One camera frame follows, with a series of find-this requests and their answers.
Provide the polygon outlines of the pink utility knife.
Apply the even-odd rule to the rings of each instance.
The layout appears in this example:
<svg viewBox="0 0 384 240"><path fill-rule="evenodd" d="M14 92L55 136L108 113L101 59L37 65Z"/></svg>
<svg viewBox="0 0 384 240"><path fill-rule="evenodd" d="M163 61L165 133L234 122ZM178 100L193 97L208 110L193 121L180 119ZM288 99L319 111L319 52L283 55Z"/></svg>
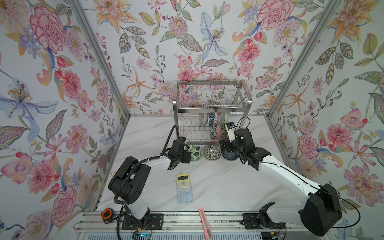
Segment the pink utility knife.
<svg viewBox="0 0 384 240"><path fill-rule="evenodd" d="M200 215L201 222L203 225L206 240L210 240L213 237L213 233L212 233L211 227L209 225L209 221L206 217L205 211L204 211L203 207L199 207L198 211L199 211L199 215Z"/></svg>

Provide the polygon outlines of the black white floral bowl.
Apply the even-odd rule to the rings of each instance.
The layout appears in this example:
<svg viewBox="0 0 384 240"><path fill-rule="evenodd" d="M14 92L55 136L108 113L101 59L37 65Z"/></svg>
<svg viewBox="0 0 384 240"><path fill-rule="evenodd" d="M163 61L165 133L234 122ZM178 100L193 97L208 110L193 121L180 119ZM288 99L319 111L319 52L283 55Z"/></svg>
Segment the black white floral bowl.
<svg viewBox="0 0 384 240"><path fill-rule="evenodd" d="M221 148L218 145L206 145L203 148L203 156L209 161L216 161L221 155Z"/></svg>
<svg viewBox="0 0 384 240"><path fill-rule="evenodd" d="M225 139L228 139L229 136L228 136L228 130L227 130L227 127L226 126L222 126L222 135L221 135L221 139L225 140Z"/></svg>
<svg viewBox="0 0 384 240"><path fill-rule="evenodd" d="M210 128L211 140L218 140L222 135L222 128L218 124L213 124Z"/></svg>

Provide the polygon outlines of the purple striped bowl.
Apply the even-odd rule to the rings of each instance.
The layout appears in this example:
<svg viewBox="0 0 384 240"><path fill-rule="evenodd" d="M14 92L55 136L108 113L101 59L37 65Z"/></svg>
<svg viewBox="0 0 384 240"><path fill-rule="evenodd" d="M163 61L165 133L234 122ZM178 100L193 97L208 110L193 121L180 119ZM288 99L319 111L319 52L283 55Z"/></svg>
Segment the purple striped bowl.
<svg viewBox="0 0 384 240"><path fill-rule="evenodd" d="M208 113L200 113L199 114L199 126L205 127L209 121L209 114Z"/></svg>

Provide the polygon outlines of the green leaf pattern bowl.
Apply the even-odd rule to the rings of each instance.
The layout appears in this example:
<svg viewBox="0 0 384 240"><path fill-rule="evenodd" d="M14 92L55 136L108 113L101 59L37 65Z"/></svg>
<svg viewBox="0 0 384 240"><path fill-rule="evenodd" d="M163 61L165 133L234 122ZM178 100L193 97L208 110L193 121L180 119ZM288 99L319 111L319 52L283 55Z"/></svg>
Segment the green leaf pattern bowl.
<svg viewBox="0 0 384 240"><path fill-rule="evenodd" d="M203 156L203 149L197 145L189 146L188 152L191 153L191 162L197 162Z"/></svg>

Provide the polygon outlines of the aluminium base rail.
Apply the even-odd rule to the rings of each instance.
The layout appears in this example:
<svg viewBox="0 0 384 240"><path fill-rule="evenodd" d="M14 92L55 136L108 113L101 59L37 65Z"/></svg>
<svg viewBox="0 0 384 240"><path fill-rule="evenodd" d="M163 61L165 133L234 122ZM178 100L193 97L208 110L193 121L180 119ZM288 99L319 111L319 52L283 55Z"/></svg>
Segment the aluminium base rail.
<svg viewBox="0 0 384 240"><path fill-rule="evenodd" d="M241 224L243 212L215 212L205 211L208 224L213 233L218 232L251 232ZM203 233L204 227L199 212L162 212L163 227L153 230L154 233L195 232ZM107 232L114 233L117 224L105 224L101 220L101 213L92 212L82 214L80 220L74 224L76 233Z"/></svg>

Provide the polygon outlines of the dark blue ceramic bowl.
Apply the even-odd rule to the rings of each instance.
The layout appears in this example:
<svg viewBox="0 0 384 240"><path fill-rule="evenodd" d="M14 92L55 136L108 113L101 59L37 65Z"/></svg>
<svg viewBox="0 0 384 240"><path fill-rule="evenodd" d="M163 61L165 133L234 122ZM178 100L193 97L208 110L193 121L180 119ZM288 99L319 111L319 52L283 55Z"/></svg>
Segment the dark blue ceramic bowl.
<svg viewBox="0 0 384 240"><path fill-rule="evenodd" d="M228 161L235 161L239 158L239 155L234 151L222 151L222 156Z"/></svg>

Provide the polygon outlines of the steel two-tier dish rack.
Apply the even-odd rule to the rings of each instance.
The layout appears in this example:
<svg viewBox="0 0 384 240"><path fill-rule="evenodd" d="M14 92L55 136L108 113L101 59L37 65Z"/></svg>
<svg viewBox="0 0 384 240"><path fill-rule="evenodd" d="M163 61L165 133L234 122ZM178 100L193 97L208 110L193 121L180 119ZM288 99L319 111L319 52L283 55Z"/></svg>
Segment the steel two-tier dish rack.
<svg viewBox="0 0 384 240"><path fill-rule="evenodd" d="M200 113L227 113L246 117L253 104L244 80L176 81L173 85L173 116L179 136L189 144L211 144L209 121L199 126Z"/></svg>

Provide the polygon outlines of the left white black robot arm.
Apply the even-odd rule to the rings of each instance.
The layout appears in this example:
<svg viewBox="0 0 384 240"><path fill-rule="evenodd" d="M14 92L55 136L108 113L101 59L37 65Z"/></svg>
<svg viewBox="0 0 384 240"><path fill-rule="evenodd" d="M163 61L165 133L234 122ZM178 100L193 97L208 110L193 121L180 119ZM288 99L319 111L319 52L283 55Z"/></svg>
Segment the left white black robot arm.
<svg viewBox="0 0 384 240"><path fill-rule="evenodd" d="M114 194L114 203L121 205L134 223L145 226L150 209L140 200L151 173L173 170L179 163L189 164L191 153L186 139L174 140L172 147L159 156L138 160L127 157L109 182L108 189Z"/></svg>

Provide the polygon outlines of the yellow blue calculator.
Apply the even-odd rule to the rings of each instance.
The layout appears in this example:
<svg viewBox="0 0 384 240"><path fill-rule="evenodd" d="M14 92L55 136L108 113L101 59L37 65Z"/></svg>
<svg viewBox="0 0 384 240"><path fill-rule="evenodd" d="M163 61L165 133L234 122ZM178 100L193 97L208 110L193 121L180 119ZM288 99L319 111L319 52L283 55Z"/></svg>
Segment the yellow blue calculator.
<svg viewBox="0 0 384 240"><path fill-rule="evenodd" d="M177 174L177 198L178 203L192 202L194 200L191 178L189 173Z"/></svg>

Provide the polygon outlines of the pale green ceramic bowl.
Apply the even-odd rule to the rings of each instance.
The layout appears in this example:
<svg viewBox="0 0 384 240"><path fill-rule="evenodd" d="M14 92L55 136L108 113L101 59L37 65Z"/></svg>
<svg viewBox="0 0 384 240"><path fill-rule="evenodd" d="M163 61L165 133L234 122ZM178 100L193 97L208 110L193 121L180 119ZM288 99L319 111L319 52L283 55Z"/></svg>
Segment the pale green ceramic bowl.
<svg viewBox="0 0 384 240"><path fill-rule="evenodd" d="M227 113L220 113L219 122L220 126L223 126L227 122Z"/></svg>

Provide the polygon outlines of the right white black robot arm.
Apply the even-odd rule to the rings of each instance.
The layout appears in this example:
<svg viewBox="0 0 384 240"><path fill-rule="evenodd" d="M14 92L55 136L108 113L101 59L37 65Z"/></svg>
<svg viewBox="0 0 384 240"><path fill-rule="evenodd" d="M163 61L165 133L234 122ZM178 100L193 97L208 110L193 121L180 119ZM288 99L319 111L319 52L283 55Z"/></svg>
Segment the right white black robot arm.
<svg viewBox="0 0 384 240"><path fill-rule="evenodd" d="M257 225L267 229L273 224L289 223L304 226L312 234L323 237L342 218L334 187L298 175L269 151L256 147L248 129L231 129L228 136L219 141L222 150L236 153L243 164L270 176L300 201L298 205L274 202L264 205L254 221Z"/></svg>

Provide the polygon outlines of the blue patterned ceramic bowl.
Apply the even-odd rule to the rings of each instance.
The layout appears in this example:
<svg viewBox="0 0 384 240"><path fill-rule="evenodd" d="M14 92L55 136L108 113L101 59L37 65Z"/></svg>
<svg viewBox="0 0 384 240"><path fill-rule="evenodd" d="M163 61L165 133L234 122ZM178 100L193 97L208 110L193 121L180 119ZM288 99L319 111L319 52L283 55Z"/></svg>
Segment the blue patterned ceramic bowl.
<svg viewBox="0 0 384 240"><path fill-rule="evenodd" d="M217 124L220 120L220 115L218 113L209 113L209 126Z"/></svg>

